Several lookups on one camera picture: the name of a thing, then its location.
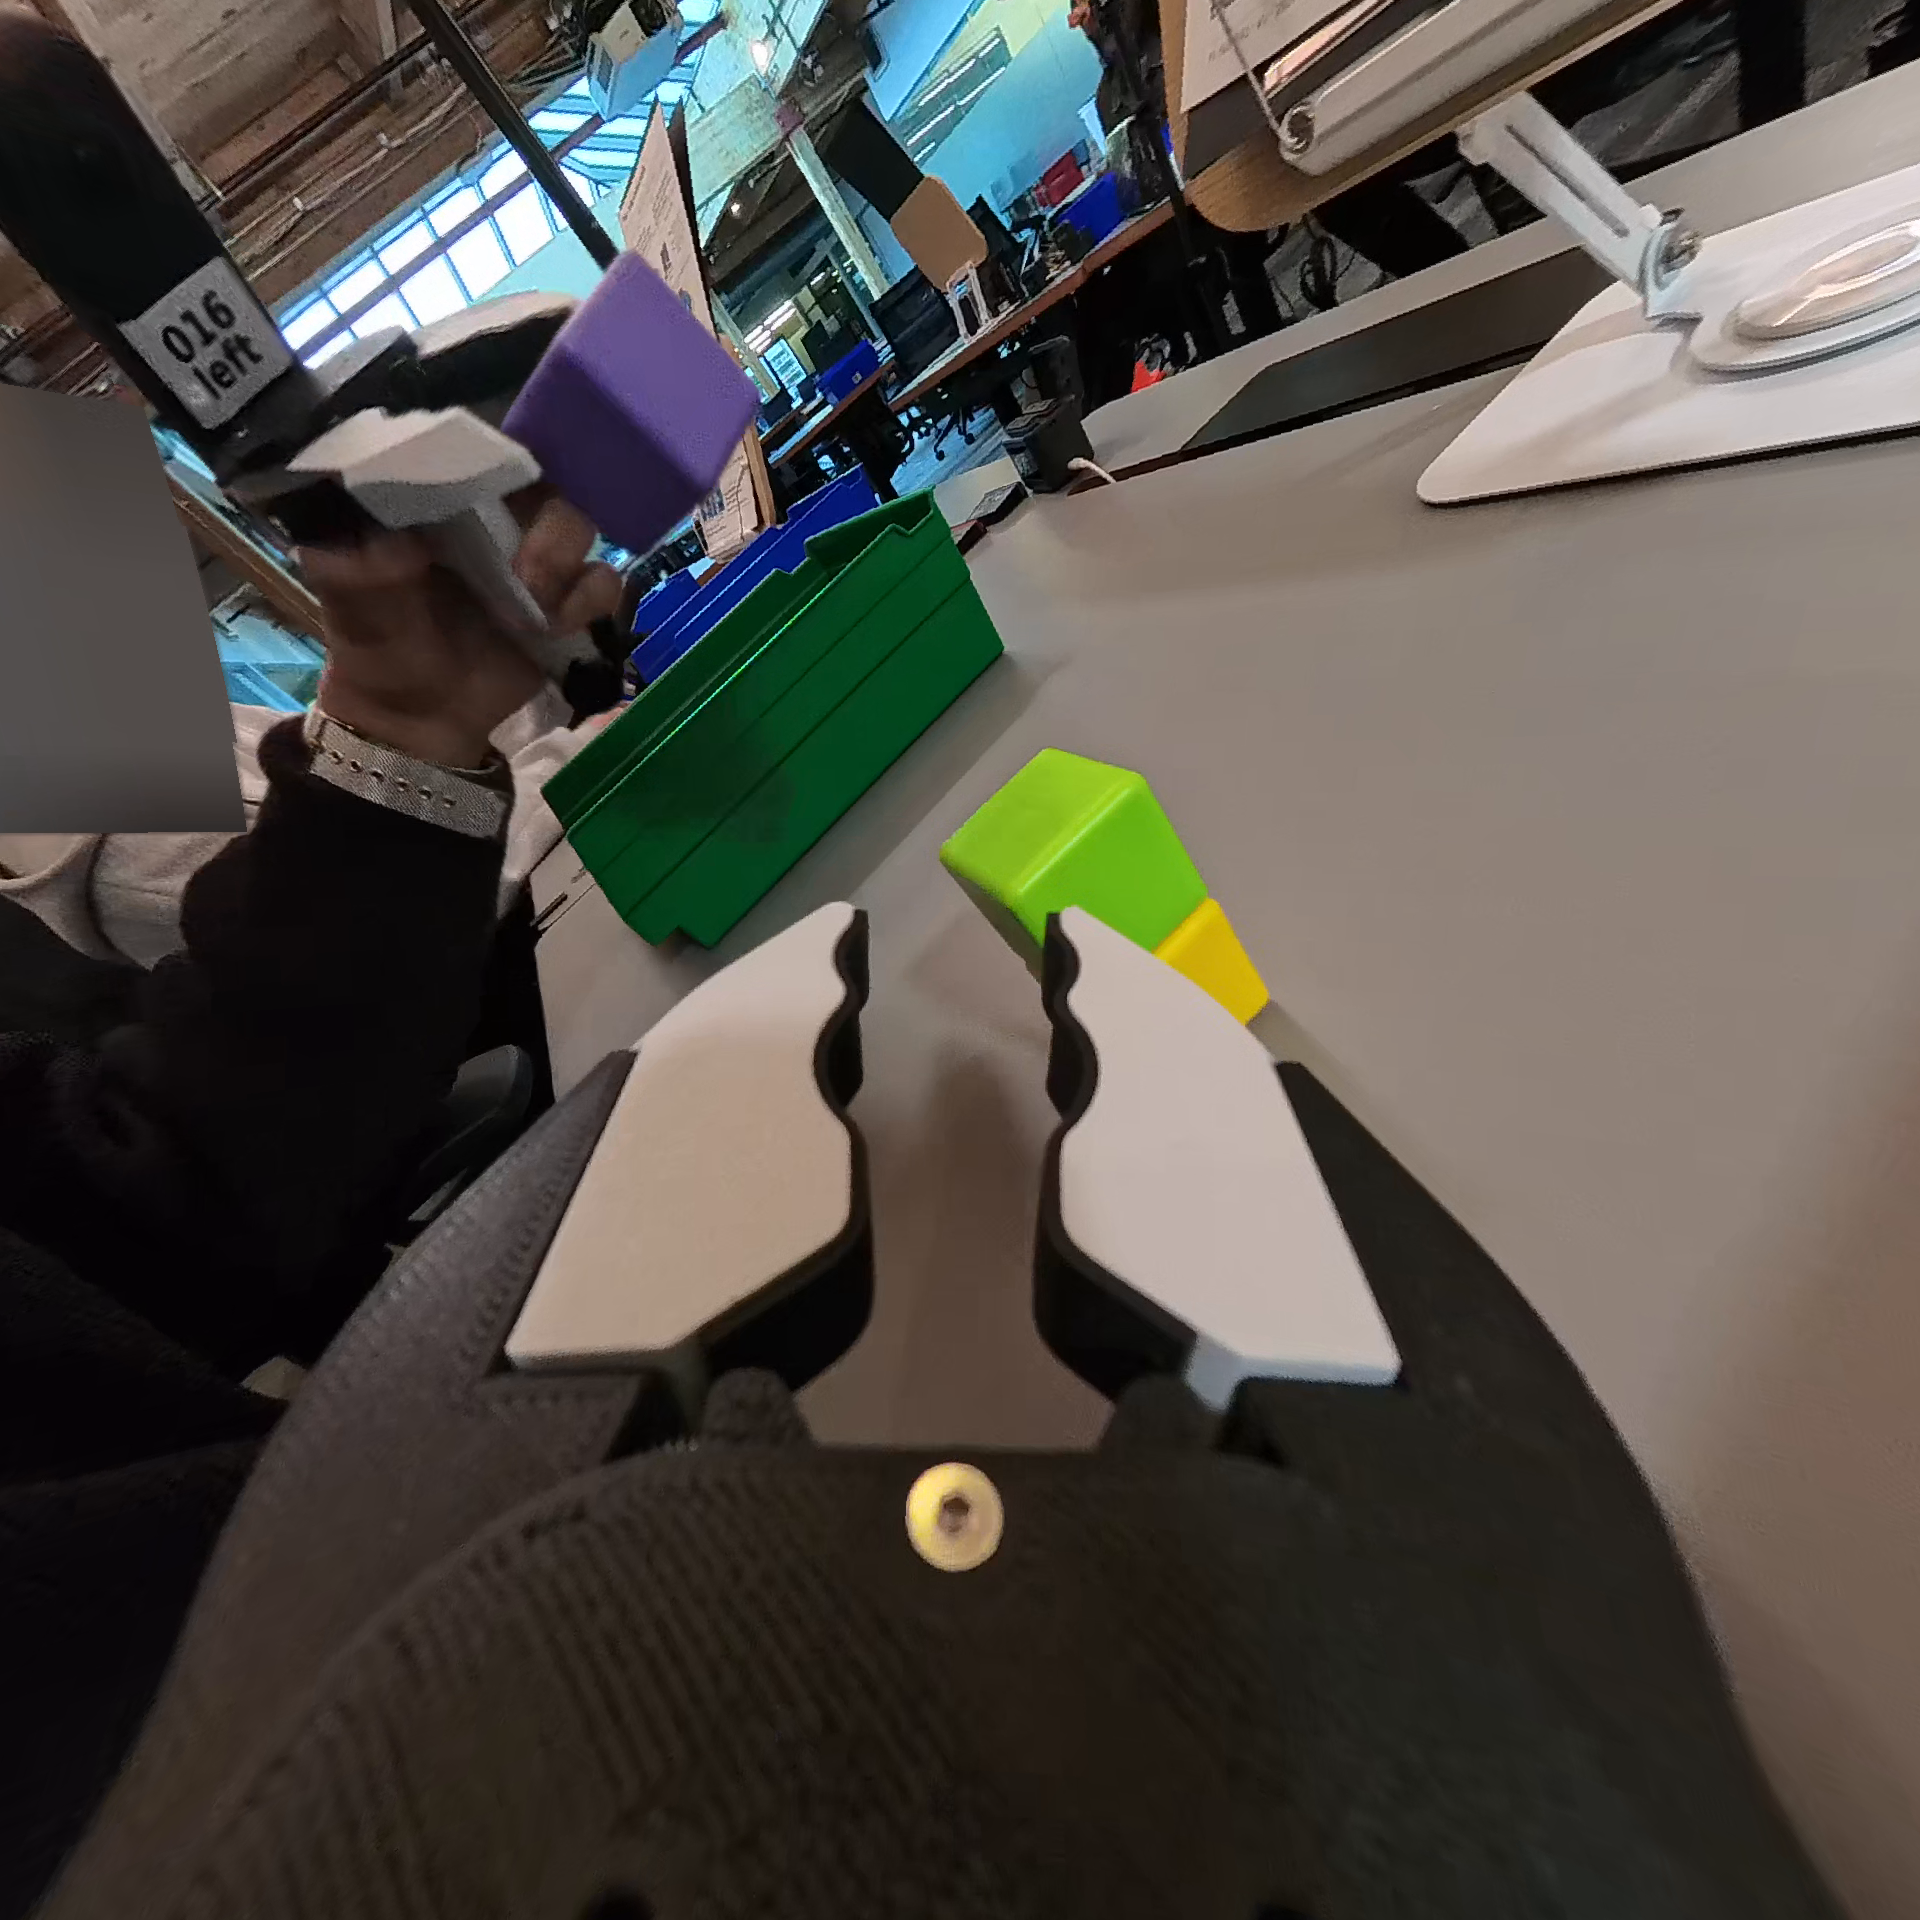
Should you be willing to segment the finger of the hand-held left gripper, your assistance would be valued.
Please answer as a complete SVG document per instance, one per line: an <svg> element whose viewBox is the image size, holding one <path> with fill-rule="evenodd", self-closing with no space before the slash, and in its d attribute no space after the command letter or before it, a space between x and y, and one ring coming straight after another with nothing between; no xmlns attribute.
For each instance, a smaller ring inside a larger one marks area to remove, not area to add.
<svg viewBox="0 0 1920 1920"><path fill-rule="evenodd" d="M389 531L446 524L541 482L527 448L463 406L362 410L309 442L285 470L336 485Z"/></svg>
<svg viewBox="0 0 1920 1920"><path fill-rule="evenodd" d="M321 364L325 404L336 419L453 406L503 419L577 307L576 296L521 293L423 326L381 326Z"/></svg>

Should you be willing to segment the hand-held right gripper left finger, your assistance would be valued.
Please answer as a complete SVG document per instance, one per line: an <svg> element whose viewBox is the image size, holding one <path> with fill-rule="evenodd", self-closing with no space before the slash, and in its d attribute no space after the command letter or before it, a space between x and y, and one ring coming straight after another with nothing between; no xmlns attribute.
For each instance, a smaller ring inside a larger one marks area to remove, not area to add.
<svg viewBox="0 0 1920 1920"><path fill-rule="evenodd" d="M513 1372L640 1372L696 1410L736 1369L801 1390L847 1355L873 1309L849 1116L867 988L867 920L826 904L631 1046L506 1336Z"/></svg>

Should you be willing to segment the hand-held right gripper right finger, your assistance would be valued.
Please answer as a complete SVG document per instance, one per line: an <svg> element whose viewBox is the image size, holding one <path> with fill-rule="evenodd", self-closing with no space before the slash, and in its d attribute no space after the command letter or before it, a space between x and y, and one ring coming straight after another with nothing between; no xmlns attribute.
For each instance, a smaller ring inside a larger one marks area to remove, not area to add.
<svg viewBox="0 0 1920 1920"><path fill-rule="evenodd" d="M1163 1376L1387 1387L1401 1352L1262 1042L1071 906L1047 920L1033 1315L1105 1401Z"/></svg>

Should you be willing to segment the purple cube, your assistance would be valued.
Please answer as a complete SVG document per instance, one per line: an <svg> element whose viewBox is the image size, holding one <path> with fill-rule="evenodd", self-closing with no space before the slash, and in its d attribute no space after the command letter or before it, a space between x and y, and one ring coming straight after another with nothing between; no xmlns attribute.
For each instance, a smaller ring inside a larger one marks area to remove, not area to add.
<svg viewBox="0 0 1920 1920"><path fill-rule="evenodd" d="M559 326L503 416L538 478L640 555L696 513L758 393L707 322L622 253Z"/></svg>

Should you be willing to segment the yellow cube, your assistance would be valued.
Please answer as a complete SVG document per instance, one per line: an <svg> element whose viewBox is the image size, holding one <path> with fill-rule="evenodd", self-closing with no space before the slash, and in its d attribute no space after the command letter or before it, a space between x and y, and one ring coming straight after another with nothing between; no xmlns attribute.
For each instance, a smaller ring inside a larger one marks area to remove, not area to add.
<svg viewBox="0 0 1920 1920"><path fill-rule="evenodd" d="M1154 949L1155 957L1206 993L1238 1025L1255 1021L1270 995L1222 906L1206 896Z"/></svg>

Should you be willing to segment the lime green cube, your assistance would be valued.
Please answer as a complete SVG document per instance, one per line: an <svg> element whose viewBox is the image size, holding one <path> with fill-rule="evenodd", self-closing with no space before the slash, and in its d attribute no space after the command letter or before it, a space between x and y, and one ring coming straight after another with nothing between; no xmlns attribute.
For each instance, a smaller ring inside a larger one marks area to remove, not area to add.
<svg viewBox="0 0 1920 1920"><path fill-rule="evenodd" d="M938 860L1031 969L1048 920L1067 907L1154 950L1209 896L1138 772L1050 747L991 790Z"/></svg>

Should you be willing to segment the green plastic bin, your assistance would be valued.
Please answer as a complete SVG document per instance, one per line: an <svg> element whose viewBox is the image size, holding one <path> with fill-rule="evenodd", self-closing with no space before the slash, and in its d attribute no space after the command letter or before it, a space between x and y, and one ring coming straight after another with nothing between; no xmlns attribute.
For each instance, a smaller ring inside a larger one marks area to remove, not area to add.
<svg viewBox="0 0 1920 1920"><path fill-rule="evenodd" d="M727 939L1001 659L930 492L806 539L543 787L651 946Z"/></svg>

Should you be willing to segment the person's left forearm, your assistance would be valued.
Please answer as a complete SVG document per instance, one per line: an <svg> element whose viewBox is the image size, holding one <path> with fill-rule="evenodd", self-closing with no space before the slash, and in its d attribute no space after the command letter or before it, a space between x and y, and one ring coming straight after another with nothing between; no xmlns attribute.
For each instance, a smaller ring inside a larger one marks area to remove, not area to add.
<svg viewBox="0 0 1920 1920"><path fill-rule="evenodd" d="M481 1012L505 843L349 797L302 722L183 890L183 949L78 1036L5 957L2 1228L240 1372L336 1328Z"/></svg>

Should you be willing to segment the person's left hand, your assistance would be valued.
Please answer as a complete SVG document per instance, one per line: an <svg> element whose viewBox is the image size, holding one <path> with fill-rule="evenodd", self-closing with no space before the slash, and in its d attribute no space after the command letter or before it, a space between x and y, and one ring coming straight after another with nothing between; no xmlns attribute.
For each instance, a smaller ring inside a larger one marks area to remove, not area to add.
<svg viewBox="0 0 1920 1920"><path fill-rule="evenodd" d="M577 633L617 610L622 580L591 555L586 516L551 488L506 497L506 509L519 525L513 574L551 626ZM473 768L541 691L537 660L419 536L369 531L295 555L321 612L319 709L346 729L419 762Z"/></svg>

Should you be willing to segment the black pillar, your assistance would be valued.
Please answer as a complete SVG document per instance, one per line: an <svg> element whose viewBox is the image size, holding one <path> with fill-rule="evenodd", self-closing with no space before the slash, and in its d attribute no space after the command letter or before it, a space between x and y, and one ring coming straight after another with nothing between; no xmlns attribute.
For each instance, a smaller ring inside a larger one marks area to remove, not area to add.
<svg viewBox="0 0 1920 1920"><path fill-rule="evenodd" d="M582 200L567 181L559 161L545 148L545 145L541 145L541 138L525 121L505 84L473 46L463 26L443 6L443 2L406 2L403 6L414 13L438 58L479 104L490 125L517 150L527 176L555 204L567 228L571 228L579 240L591 264L598 270L611 268L617 260L614 240L591 214L589 202Z"/></svg>

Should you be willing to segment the white ceiling projector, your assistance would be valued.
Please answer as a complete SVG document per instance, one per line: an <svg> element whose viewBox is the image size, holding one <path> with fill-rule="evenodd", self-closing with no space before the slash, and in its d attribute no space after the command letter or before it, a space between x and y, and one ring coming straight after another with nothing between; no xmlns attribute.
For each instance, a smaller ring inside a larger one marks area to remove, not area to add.
<svg viewBox="0 0 1920 1920"><path fill-rule="evenodd" d="M678 4L589 2L582 22L586 92L602 121L642 108L681 61L686 21Z"/></svg>

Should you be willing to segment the silver wristwatch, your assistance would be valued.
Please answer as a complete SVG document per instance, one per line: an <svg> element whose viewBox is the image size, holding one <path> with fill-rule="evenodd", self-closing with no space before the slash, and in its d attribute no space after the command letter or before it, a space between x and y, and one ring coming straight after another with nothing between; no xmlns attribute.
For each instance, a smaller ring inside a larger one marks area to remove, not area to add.
<svg viewBox="0 0 1920 1920"><path fill-rule="evenodd" d="M302 738L310 777L349 797L477 841L506 837L513 781L495 752L473 765L446 765L373 741L318 706L305 713Z"/></svg>

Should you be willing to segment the wooden table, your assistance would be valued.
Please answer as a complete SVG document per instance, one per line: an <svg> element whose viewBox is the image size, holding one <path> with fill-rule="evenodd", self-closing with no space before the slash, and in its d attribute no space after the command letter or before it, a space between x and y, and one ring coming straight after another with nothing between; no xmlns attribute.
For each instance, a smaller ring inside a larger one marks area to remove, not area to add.
<svg viewBox="0 0 1920 1920"><path fill-rule="evenodd" d="M1086 293L1104 270L1170 224L1170 204L1152 206L1089 251L1069 260L1047 280L1037 293L1002 307L982 320L979 329L962 334L943 296L925 285L903 284L904 304L889 320L887 346L893 361L885 379L885 402L899 422L907 445L930 434L933 457L943 459L943 438L958 434L973 442L973 414L993 412L1007 419L1033 352L1043 341L1043 326L1064 334L1071 301Z"/></svg>

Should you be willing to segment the black electronic device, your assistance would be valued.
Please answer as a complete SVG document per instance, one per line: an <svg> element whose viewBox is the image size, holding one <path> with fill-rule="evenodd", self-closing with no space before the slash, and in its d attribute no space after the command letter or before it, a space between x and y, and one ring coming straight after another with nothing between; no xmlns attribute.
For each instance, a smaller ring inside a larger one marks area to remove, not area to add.
<svg viewBox="0 0 1920 1920"><path fill-rule="evenodd" d="M1002 425L1001 448L1018 485L1035 497L1062 492L1096 467L1082 402L1074 395L1023 406Z"/></svg>

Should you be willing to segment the person's black clothing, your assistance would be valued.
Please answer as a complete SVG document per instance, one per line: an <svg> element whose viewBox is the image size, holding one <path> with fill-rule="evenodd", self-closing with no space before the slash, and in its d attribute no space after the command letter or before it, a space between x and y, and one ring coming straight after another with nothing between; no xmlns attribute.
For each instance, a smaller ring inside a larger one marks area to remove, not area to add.
<svg viewBox="0 0 1920 1920"><path fill-rule="evenodd" d="M106 1796L278 1406L38 1245L2 1264L2 1916Z"/></svg>

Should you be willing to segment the white document stand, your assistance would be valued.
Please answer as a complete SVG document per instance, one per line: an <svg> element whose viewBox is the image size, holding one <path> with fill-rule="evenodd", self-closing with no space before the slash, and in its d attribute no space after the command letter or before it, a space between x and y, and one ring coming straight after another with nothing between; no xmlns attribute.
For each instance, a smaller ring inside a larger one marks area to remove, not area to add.
<svg viewBox="0 0 1920 1920"><path fill-rule="evenodd" d="M1466 506L1911 434L1918 169L1699 235L1638 202L1528 94L1459 148L1615 289L1585 301L1419 478Z"/></svg>

